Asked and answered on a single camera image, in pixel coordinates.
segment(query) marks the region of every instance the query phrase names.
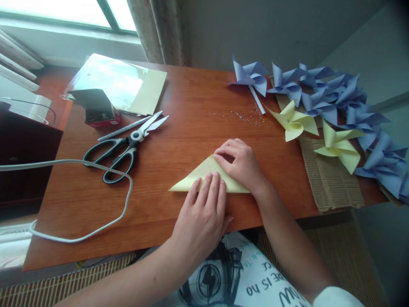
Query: white sleeve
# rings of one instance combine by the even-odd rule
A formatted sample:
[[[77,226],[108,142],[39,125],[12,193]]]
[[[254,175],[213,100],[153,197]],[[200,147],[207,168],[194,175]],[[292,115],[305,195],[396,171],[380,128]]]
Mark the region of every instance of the white sleeve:
[[[313,307],[364,307],[351,293],[338,287],[325,288],[315,298]]]

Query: finger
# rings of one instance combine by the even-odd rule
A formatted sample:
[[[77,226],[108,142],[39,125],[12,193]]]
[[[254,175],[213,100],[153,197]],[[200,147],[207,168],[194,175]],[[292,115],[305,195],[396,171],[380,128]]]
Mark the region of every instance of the finger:
[[[196,179],[192,186],[190,187],[189,192],[187,193],[186,200],[184,201],[184,206],[192,206],[195,203],[196,195],[197,195],[197,190],[200,186],[200,182],[202,182],[202,178],[199,177]]]
[[[222,179],[219,185],[219,194],[217,196],[216,212],[219,218],[223,218],[226,208],[226,182]]]
[[[234,147],[241,147],[241,148],[243,148],[243,147],[245,147],[245,146],[247,146],[246,144],[244,144],[244,142],[242,143],[242,142],[239,142],[239,141],[237,141],[236,139],[228,139],[227,141],[225,141],[224,143],[223,143],[223,145],[221,146],[221,147],[225,147],[225,146],[234,146]]]
[[[214,159],[217,161],[217,163],[220,164],[220,166],[222,167],[222,169],[224,169],[224,171],[226,173],[229,173],[230,168],[232,167],[231,163],[229,163],[225,158],[223,158],[220,155],[214,154],[213,155]]]
[[[219,197],[220,176],[218,172],[213,174],[210,184],[209,194],[207,195],[206,205],[212,212],[216,212],[217,198]]]
[[[221,155],[221,154],[228,154],[232,156],[233,158],[237,158],[237,155],[239,152],[242,150],[242,148],[238,147],[233,147],[233,146],[224,146],[216,149],[214,151],[215,154]]]
[[[223,220],[222,232],[220,233],[219,242],[222,239],[223,235],[226,232],[227,227],[229,226],[230,222],[234,219],[231,215],[225,216]]]
[[[246,143],[244,143],[244,141],[243,141],[243,140],[241,140],[241,139],[239,139],[239,138],[236,138],[235,140],[236,140],[236,141],[238,141],[238,142],[240,142],[240,143],[242,143],[243,145],[246,145],[246,146],[247,146],[247,144],[246,144]]]
[[[203,184],[200,187],[199,195],[197,196],[195,204],[204,206],[206,203],[207,195],[209,194],[210,183],[212,181],[213,174],[208,173],[203,179]]]

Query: pinwheel stick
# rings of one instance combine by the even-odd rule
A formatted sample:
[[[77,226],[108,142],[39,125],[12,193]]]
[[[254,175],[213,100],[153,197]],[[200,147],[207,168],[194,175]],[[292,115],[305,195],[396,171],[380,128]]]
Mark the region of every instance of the pinwheel stick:
[[[257,105],[259,106],[259,109],[261,111],[261,114],[265,114],[264,108],[261,105],[259,97],[257,97],[256,91],[254,90],[252,85],[249,85],[248,88],[250,89],[251,93],[253,94],[254,100],[256,101]]]

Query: scissors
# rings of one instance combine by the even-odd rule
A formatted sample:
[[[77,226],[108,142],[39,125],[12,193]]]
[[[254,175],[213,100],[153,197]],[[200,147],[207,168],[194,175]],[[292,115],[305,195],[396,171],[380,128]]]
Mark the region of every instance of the scissors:
[[[157,122],[155,122],[155,120],[161,114],[162,114],[162,111],[159,111],[153,114],[149,120],[147,120],[138,130],[133,131],[129,137],[126,137],[123,139],[109,139],[109,140],[100,142],[97,145],[91,147],[84,155],[83,160],[94,162],[96,164],[101,164],[103,161],[111,158],[119,149],[127,145],[128,147],[126,148],[126,150],[113,160],[112,165],[110,166],[110,169],[116,170],[123,163],[125,163],[126,160],[130,159],[129,167],[127,171],[125,172],[126,174],[129,175],[136,163],[136,150],[139,146],[139,143],[145,139],[145,137],[149,134],[148,133],[149,131],[152,131],[158,128],[169,117],[168,115],[158,120]],[[108,149],[105,153],[100,155],[95,161],[91,161],[91,157],[93,156],[93,154],[99,148],[104,147],[108,144],[112,144],[112,147]],[[111,180],[110,179],[111,174],[112,172],[106,171],[104,175],[102,176],[102,181],[104,181],[106,184],[114,184],[114,183],[120,182],[122,179],[125,178],[125,176],[121,176],[115,180]]]

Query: black scissors handle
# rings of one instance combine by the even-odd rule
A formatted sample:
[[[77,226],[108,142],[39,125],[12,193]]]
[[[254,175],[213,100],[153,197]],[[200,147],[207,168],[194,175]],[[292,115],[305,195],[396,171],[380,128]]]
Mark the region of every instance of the black scissors handle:
[[[123,154],[114,159],[112,165],[109,168],[117,170],[122,164],[126,163],[127,160],[130,160],[129,167],[124,172],[129,175],[132,172],[136,163],[136,150],[138,149],[138,145],[139,145],[138,141],[134,141],[131,138],[129,138],[128,148]],[[120,182],[125,178],[125,176],[121,176],[117,179],[111,180],[110,177],[112,174],[113,174],[112,172],[106,171],[102,176],[102,181],[104,181],[106,184],[114,184]]]
[[[103,153],[102,155],[100,155],[95,161],[92,161],[91,158],[94,155],[94,153],[96,151],[98,151],[99,148],[101,147],[105,147],[107,145],[111,144],[112,147],[110,149],[108,149],[105,153]],[[101,164],[103,161],[105,161],[106,159],[109,159],[113,156],[113,154],[122,146],[125,146],[128,144],[128,140],[127,138],[123,138],[123,139],[109,139],[103,142],[100,142],[94,146],[92,146],[84,155],[83,160],[85,161],[90,161],[90,162],[94,162],[96,164]]]

